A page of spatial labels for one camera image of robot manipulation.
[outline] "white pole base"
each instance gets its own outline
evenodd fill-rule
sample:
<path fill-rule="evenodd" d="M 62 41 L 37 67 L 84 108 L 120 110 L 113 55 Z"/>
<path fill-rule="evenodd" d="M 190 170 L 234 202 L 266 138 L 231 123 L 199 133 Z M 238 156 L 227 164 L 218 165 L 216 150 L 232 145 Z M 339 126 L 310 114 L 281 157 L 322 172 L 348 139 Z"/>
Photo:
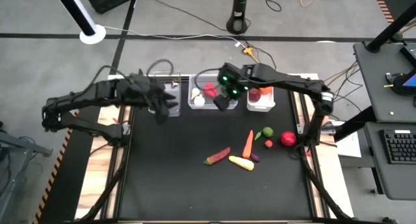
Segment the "white pole base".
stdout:
<path fill-rule="evenodd" d="M 93 45 L 102 41 L 105 37 L 105 28 L 101 25 L 96 25 L 96 33 L 92 36 L 87 36 L 83 32 L 79 34 L 79 39 L 87 45 Z"/>

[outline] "orange carrot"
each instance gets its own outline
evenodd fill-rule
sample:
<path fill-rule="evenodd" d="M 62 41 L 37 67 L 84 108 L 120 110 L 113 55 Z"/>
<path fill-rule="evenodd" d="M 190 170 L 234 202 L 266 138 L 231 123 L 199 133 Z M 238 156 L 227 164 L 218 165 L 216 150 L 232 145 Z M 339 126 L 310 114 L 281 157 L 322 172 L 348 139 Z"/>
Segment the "orange carrot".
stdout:
<path fill-rule="evenodd" d="M 253 145 L 253 130 L 250 131 L 248 134 L 246 145 L 242 151 L 242 157 L 245 159 L 249 159 L 252 153 L 252 145 Z"/>

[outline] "keyboard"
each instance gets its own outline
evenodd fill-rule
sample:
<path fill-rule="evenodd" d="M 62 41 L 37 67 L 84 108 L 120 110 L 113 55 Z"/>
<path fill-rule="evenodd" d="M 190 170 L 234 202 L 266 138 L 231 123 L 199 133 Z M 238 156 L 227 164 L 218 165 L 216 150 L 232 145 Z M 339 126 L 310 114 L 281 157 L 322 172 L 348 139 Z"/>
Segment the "keyboard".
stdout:
<path fill-rule="evenodd" d="M 389 164 L 416 164 L 416 132 L 381 130 L 380 135 Z"/>

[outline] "screen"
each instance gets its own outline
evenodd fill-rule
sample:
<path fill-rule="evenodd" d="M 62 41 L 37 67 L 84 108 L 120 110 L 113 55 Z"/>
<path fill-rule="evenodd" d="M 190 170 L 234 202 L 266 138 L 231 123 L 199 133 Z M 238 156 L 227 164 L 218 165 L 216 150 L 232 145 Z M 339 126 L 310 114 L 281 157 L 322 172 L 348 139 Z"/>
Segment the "screen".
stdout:
<path fill-rule="evenodd" d="M 416 73 L 413 74 L 410 79 L 408 79 L 403 86 L 412 86 L 412 87 L 416 87 Z"/>

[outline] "gray floor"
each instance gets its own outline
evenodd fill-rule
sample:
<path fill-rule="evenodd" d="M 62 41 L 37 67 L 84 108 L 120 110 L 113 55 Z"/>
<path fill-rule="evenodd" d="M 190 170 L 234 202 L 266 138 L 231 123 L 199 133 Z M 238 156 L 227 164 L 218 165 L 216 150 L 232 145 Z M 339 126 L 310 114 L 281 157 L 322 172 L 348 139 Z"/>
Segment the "gray floor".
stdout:
<path fill-rule="evenodd" d="M 219 27 L 224 27 L 230 13 L 229 0 L 162 1 L 208 19 Z M 99 15 L 87 0 L 82 2 L 96 23 L 122 27 L 128 3 Z M 248 0 L 247 17 L 253 25 L 246 35 L 371 37 L 387 25 L 375 0 L 318 0 L 308 9 L 300 7 L 298 0 L 278 2 L 283 7 L 280 13 L 268 9 L 264 0 Z M 227 34 L 153 0 L 138 0 L 130 29 L 148 34 Z M 75 34 L 79 29 L 57 0 L 0 0 L 0 32 Z M 65 131 L 56 134 L 43 131 L 40 126 L 42 105 L 48 97 L 85 87 L 100 66 L 111 64 L 117 43 L 117 40 L 105 40 L 87 46 L 79 40 L 0 39 L 0 120 L 5 122 L 5 129 L 15 136 L 30 136 L 50 149 L 59 149 Z M 252 63 L 251 58 L 244 56 L 234 44 L 232 41 L 128 40 L 119 69 L 125 73 L 135 72 L 138 68 L 146 70 L 158 58 L 170 59 L 175 70 L 182 73 L 216 68 L 224 62 L 237 66 Z M 279 71 L 318 73 L 321 79 L 349 67 L 355 60 L 352 44 L 348 43 L 253 44 L 272 54 Z M 261 61 L 271 64 L 264 55 L 261 55 Z M 106 74 L 108 71 L 99 79 L 105 79 Z M 352 80 L 363 83 L 359 73 Z M 337 81 L 333 87 L 336 89 L 340 84 L 341 81 Z M 353 88 L 347 84 L 341 93 L 346 94 Z M 349 98 L 361 109 L 369 105 L 364 88 Z M 341 119 L 357 113 L 358 110 L 345 100 L 338 101 L 335 106 L 334 115 Z M 10 209 L 13 223 L 32 221 L 56 155 L 57 150 L 51 158 L 38 156 L 29 165 L 24 189 L 17 193 L 16 205 Z M 414 217 L 410 210 L 416 210 L 415 202 L 390 201 L 383 195 L 369 194 L 375 184 L 367 169 L 348 168 L 344 175 L 356 217 L 378 221 L 382 216 L 391 216 L 400 218 L 403 223 L 412 223 Z"/>

